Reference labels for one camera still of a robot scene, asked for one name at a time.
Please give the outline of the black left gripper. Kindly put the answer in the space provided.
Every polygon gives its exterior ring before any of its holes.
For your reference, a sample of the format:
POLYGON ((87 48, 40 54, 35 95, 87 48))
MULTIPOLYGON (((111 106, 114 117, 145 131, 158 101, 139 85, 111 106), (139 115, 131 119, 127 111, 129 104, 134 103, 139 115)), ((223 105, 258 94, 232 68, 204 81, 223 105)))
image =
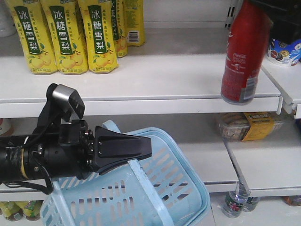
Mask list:
MULTIPOLYGON (((90 174, 89 138, 85 134, 85 120, 72 120, 60 125, 58 132, 45 142, 44 166, 51 178, 76 177, 86 179, 90 174)), ((93 172, 105 174, 126 164, 129 160, 151 157, 151 139, 148 137, 95 128, 93 172)))

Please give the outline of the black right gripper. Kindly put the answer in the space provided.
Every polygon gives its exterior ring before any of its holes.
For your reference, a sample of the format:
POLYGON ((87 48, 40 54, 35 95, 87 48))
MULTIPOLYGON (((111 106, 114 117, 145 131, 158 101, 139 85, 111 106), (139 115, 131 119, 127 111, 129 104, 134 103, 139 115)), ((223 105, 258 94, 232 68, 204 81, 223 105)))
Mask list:
POLYGON ((273 25, 270 36, 280 42, 291 44, 301 38, 301 2, 299 0, 253 0, 273 25))

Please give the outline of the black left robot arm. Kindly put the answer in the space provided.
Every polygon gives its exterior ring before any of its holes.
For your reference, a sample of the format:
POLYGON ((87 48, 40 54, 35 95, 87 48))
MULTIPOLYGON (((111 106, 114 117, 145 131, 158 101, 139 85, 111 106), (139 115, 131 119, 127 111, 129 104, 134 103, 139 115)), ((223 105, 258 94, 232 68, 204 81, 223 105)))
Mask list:
POLYGON ((73 120, 45 133, 3 137, 0 140, 2 183, 45 178, 88 178, 105 174, 129 160, 151 157, 151 139, 122 134, 84 120, 73 120))

